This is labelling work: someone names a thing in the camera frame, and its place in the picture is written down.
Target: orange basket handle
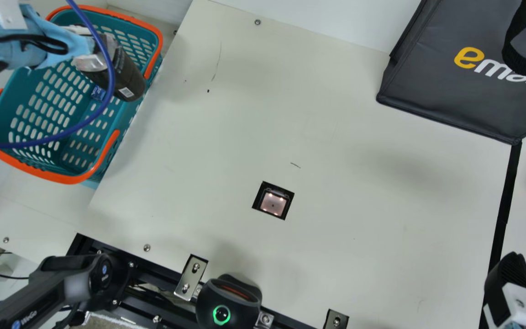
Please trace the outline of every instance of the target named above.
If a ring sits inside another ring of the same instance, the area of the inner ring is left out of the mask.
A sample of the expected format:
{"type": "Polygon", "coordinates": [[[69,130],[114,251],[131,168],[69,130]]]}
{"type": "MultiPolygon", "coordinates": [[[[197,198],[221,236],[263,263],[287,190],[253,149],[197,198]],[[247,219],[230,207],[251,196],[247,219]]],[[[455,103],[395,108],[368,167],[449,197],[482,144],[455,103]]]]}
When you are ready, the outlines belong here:
{"type": "Polygon", "coordinates": [[[111,136],[109,137],[108,142],[105,144],[105,147],[103,148],[103,151],[100,153],[100,156],[96,159],[95,164],[90,167],[88,171],[85,171],[84,173],[80,175],[75,176],[69,176],[69,175],[62,175],[58,173],[52,173],[50,171],[43,171],[42,169],[37,169],[35,167],[28,166],[27,164],[21,162],[20,160],[17,160],[16,158],[6,154],[2,150],[0,150],[0,160],[3,162],[6,162],[8,165],[11,165],[13,167],[16,167],[17,169],[24,171],[26,173],[29,173],[31,175],[35,175],[37,177],[54,181],[56,183],[62,183],[62,184],[78,184],[82,183],[83,181],[86,181],[89,179],[99,168],[100,164],[103,163],[105,160],[105,157],[107,156],[109,150],[115,143],[115,140],[117,140],[117,137],[119,137],[119,134],[121,132],[119,129],[115,129],[113,133],[111,133],[111,136]]]}
{"type": "MultiPolygon", "coordinates": [[[[152,58],[150,58],[150,61],[147,64],[146,71],[143,73],[143,77],[148,80],[152,76],[152,71],[155,67],[155,61],[157,61],[157,58],[159,57],[159,52],[161,52],[161,47],[163,46],[163,36],[161,35],[161,32],[157,29],[157,27],[154,27],[153,25],[146,23],[144,21],[140,21],[139,19],[131,16],[124,15],[122,13],[113,12],[108,9],[102,9],[94,6],[85,6],[85,5],[79,5],[79,8],[84,9],[86,11],[91,12],[98,12],[102,13],[103,15],[117,17],[119,19],[122,19],[124,21],[129,21],[130,23],[133,23],[135,25],[139,25],[140,27],[143,27],[144,29],[148,29],[149,31],[152,31],[158,39],[157,48],[154,51],[154,54],[152,58]]],[[[46,20],[49,21],[54,17],[57,13],[65,10],[72,10],[71,6],[63,6],[57,9],[54,9],[48,16],[46,16],[46,20]]]]}

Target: black shopping bag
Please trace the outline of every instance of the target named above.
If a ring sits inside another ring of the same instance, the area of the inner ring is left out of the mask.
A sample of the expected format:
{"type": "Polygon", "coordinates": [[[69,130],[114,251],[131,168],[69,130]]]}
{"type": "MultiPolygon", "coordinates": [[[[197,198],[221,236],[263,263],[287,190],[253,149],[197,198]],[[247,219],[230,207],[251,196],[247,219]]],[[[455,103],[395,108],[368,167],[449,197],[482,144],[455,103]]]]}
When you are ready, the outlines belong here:
{"type": "Polygon", "coordinates": [[[377,101],[516,144],[526,136],[526,0],[422,0],[377,101]]]}

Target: scuff mark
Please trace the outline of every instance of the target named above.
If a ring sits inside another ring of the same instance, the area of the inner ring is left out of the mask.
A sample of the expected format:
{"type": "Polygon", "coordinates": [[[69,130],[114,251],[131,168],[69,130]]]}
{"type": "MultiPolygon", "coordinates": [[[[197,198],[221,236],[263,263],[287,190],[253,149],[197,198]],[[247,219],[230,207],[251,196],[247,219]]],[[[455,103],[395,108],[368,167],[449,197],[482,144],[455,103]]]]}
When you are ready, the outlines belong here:
{"type": "Polygon", "coordinates": [[[219,50],[219,60],[216,62],[215,75],[212,76],[211,81],[215,81],[216,73],[219,72],[219,63],[221,62],[222,53],[223,53],[223,42],[221,41],[221,49],[219,50]]]}
{"type": "Polygon", "coordinates": [[[417,304],[417,312],[419,313],[419,307],[421,306],[421,302],[423,302],[425,299],[422,299],[417,304]]]}

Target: emart logo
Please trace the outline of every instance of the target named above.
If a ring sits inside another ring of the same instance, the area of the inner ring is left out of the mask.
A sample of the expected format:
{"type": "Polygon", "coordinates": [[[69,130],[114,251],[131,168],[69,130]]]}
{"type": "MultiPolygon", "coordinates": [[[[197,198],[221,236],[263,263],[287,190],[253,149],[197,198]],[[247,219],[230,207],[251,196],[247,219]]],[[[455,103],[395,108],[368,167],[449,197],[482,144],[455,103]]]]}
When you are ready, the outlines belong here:
{"type": "Polygon", "coordinates": [[[484,52],[478,48],[465,47],[453,58],[453,62],[464,69],[474,69],[476,73],[482,73],[485,69],[487,77],[496,76],[499,80],[511,81],[514,83],[526,83],[526,76],[513,73],[513,71],[504,63],[495,60],[484,59],[484,52]]]}

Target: blue cable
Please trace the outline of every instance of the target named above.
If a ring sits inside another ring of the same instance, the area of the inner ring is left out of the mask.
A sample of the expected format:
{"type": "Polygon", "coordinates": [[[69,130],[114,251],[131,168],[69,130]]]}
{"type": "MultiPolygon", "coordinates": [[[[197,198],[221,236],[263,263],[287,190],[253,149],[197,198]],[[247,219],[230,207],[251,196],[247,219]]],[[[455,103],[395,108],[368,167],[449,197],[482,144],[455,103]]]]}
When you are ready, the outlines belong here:
{"type": "Polygon", "coordinates": [[[36,146],[41,144],[50,143],[55,140],[63,139],[66,137],[69,137],[73,133],[79,131],[80,129],[86,127],[89,123],[91,123],[94,119],[96,119],[98,116],[100,116],[105,108],[109,105],[109,102],[111,101],[111,97],[113,97],[113,92],[115,92],[115,68],[113,67],[113,62],[111,61],[111,56],[109,55],[109,51],[105,47],[105,45],[102,42],[102,39],[100,38],[99,34],[96,32],[94,26],[88,18],[86,18],[85,13],[82,12],[82,10],[75,4],[74,0],[66,0],[66,2],[73,8],[74,12],[77,13],[77,16],[82,20],[84,25],[88,27],[90,32],[92,33],[92,37],[95,40],[96,44],[100,48],[100,52],[103,53],[103,57],[105,58],[105,62],[107,63],[107,69],[109,70],[109,88],[107,89],[107,93],[105,94],[105,98],[103,99],[103,102],[100,104],[99,109],[96,110],[90,117],[84,121],[80,121],[78,124],[73,125],[72,127],[67,128],[62,133],[58,133],[56,135],[52,135],[49,137],[45,137],[42,139],[35,139],[35,140],[28,140],[27,142],[19,142],[19,143],[0,143],[0,149],[19,149],[19,148],[27,148],[29,146],[36,146]]]}

